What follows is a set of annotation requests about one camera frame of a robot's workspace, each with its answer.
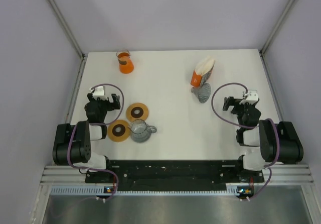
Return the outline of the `clear ribbed glass dripper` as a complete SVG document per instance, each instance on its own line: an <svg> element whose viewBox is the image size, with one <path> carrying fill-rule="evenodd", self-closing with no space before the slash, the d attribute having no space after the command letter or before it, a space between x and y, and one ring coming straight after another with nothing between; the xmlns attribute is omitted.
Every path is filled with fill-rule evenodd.
<svg viewBox="0 0 321 224"><path fill-rule="evenodd" d="M191 92L200 103L205 103L211 95L211 86L209 83L204 83L202 86L192 87Z"/></svg>

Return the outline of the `clear glass server jug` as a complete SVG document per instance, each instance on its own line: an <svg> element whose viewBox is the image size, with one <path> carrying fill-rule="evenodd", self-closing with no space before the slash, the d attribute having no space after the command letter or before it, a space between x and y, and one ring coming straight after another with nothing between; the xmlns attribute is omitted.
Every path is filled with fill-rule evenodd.
<svg viewBox="0 0 321 224"><path fill-rule="evenodd" d="M155 126L148 125L144 120L136 119L129 125L130 137L136 143L146 142L152 134L157 132Z"/></svg>

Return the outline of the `orange coffee filter box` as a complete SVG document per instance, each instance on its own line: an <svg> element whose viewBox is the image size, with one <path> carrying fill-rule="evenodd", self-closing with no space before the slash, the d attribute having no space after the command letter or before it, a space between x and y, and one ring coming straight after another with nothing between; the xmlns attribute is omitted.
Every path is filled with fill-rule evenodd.
<svg viewBox="0 0 321 224"><path fill-rule="evenodd" d="M210 78L213 68L215 65L215 59L213 57L206 57L199 61L196 65L192 79L191 79L191 86L193 87L200 87L203 86L207 80Z"/></svg>

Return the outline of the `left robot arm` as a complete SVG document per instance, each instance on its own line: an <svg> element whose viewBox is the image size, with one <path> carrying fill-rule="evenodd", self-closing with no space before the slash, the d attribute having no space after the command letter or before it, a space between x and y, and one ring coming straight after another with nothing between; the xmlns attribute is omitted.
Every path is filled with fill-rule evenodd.
<svg viewBox="0 0 321 224"><path fill-rule="evenodd" d="M96 171L96 176L103 182L113 178L114 171L107 166L108 158L92 152L91 144L103 140L107 136L107 126L104 124L109 111L121 109L120 96L113 93L112 101L108 97L94 97L87 94L89 102L85 105L87 120L76 125L59 124L57 126L53 161L56 165L73 165Z"/></svg>

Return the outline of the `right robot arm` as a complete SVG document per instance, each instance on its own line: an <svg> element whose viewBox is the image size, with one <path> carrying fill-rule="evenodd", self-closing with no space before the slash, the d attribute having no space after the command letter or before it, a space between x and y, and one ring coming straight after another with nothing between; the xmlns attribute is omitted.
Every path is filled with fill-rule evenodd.
<svg viewBox="0 0 321 224"><path fill-rule="evenodd" d="M239 129L236 141L243 147L253 147L253 151L241 155L243 164L235 167L237 180L247 181L253 174L274 164L295 164L303 159L303 147L291 122L275 124L261 120L261 111L256 108L259 99L247 101L232 96L224 98L222 110L232 107Z"/></svg>

